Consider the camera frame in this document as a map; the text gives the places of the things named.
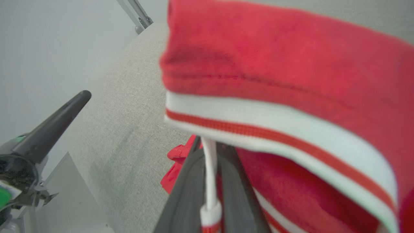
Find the red garment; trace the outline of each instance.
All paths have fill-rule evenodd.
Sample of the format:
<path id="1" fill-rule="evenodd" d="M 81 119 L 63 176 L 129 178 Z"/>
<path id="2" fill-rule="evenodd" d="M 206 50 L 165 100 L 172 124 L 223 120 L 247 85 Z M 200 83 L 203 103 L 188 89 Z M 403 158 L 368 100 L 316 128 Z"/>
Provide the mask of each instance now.
<path id="1" fill-rule="evenodd" d="M 248 149 L 274 228 L 414 232 L 411 45 L 246 2 L 171 0 L 168 13 L 166 119 Z"/>

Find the red stripe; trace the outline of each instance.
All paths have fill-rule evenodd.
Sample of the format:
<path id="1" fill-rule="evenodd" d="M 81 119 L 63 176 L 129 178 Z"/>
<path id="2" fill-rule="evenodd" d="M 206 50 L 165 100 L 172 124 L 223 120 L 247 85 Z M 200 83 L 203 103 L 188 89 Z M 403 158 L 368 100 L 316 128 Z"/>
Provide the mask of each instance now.
<path id="1" fill-rule="evenodd" d="M 211 129 L 217 129 L 221 131 L 226 131 L 230 133 L 254 136 L 258 138 L 264 138 L 272 141 L 277 141 L 283 144 L 290 145 L 297 149 L 300 149 L 309 155 L 312 155 L 316 159 L 324 162 L 326 165 L 332 167 L 337 172 L 343 174 L 354 182 L 358 183 L 378 199 L 383 201 L 391 210 L 394 211 L 394 214 L 397 213 L 396 208 L 394 207 L 391 197 L 379 187 L 373 180 L 361 173 L 360 171 L 354 169 L 350 165 L 342 162 L 340 159 L 334 157 L 328 152 L 311 145 L 305 141 L 299 140 L 297 138 L 288 136 L 286 134 L 269 130 L 265 128 L 260 128 L 257 126 L 238 124 L 233 122 L 218 121 L 213 119 L 205 119 L 197 116 L 190 116 L 186 114 L 172 112 L 166 109 L 166 115 L 173 120 L 183 121 L 190 124 L 196 124 L 202 127 L 207 127 Z"/>
<path id="2" fill-rule="evenodd" d="M 280 233 L 290 233 L 282 225 L 280 225 L 265 209 L 262 208 L 263 214 L 265 215 L 266 220 L 270 223 L 276 230 Z"/>

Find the white cord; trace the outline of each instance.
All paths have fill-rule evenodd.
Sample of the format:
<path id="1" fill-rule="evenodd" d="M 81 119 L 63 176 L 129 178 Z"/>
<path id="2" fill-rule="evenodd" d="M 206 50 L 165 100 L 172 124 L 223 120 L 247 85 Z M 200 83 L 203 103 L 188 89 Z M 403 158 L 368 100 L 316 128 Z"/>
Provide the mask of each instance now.
<path id="1" fill-rule="evenodd" d="M 217 203 L 216 172 L 217 172 L 217 152 L 216 142 L 201 137 L 203 144 L 204 157 L 206 163 L 206 208 L 211 210 Z"/>

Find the red cloth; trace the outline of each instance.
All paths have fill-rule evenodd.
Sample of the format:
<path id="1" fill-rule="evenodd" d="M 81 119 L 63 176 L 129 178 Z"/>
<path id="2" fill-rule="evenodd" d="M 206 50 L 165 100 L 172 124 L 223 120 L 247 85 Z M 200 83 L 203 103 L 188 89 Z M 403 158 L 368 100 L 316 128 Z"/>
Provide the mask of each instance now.
<path id="1" fill-rule="evenodd" d="M 400 229 L 414 232 L 411 45 L 327 17 L 245 2 L 171 0 L 168 24 L 160 65 L 169 91 L 284 104 L 364 138 L 391 165 Z M 305 231 L 375 231 L 375 218 L 294 162 L 239 155 L 253 186 L 271 192 L 271 204 Z M 259 171 L 266 172 L 255 177 Z"/>

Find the gray textured surface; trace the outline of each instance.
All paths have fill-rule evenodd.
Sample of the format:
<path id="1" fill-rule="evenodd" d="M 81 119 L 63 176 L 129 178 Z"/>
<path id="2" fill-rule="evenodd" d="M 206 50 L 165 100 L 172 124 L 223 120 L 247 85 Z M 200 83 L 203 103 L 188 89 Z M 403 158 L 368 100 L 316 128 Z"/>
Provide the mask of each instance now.
<path id="1" fill-rule="evenodd" d="M 166 23 L 146 29 L 90 89 L 67 130 L 70 154 L 115 232 L 150 232 L 167 199 L 167 152 L 189 135 L 164 123 L 158 59 Z"/>

